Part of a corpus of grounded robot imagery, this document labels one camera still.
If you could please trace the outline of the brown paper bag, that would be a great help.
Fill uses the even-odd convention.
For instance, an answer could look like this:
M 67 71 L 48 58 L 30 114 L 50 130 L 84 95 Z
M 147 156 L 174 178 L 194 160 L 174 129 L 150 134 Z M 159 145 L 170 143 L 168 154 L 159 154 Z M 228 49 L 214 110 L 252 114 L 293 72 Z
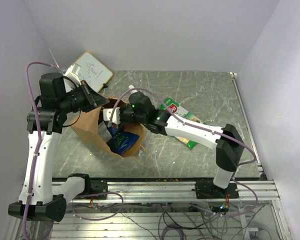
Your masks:
M 132 157 L 142 147 L 144 140 L 144 128 L 141 124 L 126 124 L 124 126 L 113 125 L 107 127 L 107 123 L 103 120 L 103 109 L 111 109 L 114 107 L 116 97 L 108 97 L 109 103 L 98 107 L 89 112 L 82 112 L 77 120 L 72 121 L 71 128 L 77 136 L 86 144 L 89 144 L 103 152 L 107 152 L 114 156 Z M 136 143 L 126 150 L 123 155 L 116 154 L 110 150 L 107 142 L 119 131 L 126 131 L 139 136 Z

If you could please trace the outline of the green cassava chips bag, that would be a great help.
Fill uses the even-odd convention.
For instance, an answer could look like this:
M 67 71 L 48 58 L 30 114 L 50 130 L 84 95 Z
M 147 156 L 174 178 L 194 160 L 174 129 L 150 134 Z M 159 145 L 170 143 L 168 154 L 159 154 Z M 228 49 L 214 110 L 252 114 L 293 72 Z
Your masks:
M 192 114 L 190 111 L 186 110 L 184 107 L 182 107 L 180 104 L 178 104 L 173 99 L 167 97 L 164 100 L 164 103 L 175 115 L 178 115 L 179 117 L 182 117 L 186 120 L 205 124 L 205 122 L 200 120 L 197 116 Z M 179 141 L 181 141 L 183 144 L 185 144 L 190 150 L 192 150 L 195 147 L 195 145 L 197 144 L 195 141 L 189 140 L 184 137 L 175 136 L 175 138 L 178 139 Z

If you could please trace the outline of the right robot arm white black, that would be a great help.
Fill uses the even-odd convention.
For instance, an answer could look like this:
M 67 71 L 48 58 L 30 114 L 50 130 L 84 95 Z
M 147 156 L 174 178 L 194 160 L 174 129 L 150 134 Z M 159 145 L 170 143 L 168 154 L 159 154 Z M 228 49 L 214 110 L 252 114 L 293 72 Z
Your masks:
M 128 101 L 129 104 L 119 108 L 121 124 L 141 124 L 153 134 L 184 138 L 214 150 L 217 171 L 210 192 L 216 198 L 228 192 L 244 150 L 243 140 L 233 125 L 210 126 L 172 115 L 171 109 L 155 108 L 140 91 L 130 95 Z

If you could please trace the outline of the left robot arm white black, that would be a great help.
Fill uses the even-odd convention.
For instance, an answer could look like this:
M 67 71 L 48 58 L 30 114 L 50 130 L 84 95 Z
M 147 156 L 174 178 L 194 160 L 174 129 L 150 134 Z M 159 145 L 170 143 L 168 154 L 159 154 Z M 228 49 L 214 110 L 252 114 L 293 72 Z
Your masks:
M 60 222 L 67 205 L 76 196 L 88 198 L 92 193 L 88 174 L 72 173 L 66 181 L 53 187 L 53 162 L 67 115 L 88 113 L 110 102 L 95 92 L 86 81 L 66 91 L 61 73 L 43 74 L 40 95 L 27 116 L 29 154 L 26 175 L 18 201 L 8 206 L 8 214 L 32 221 Z

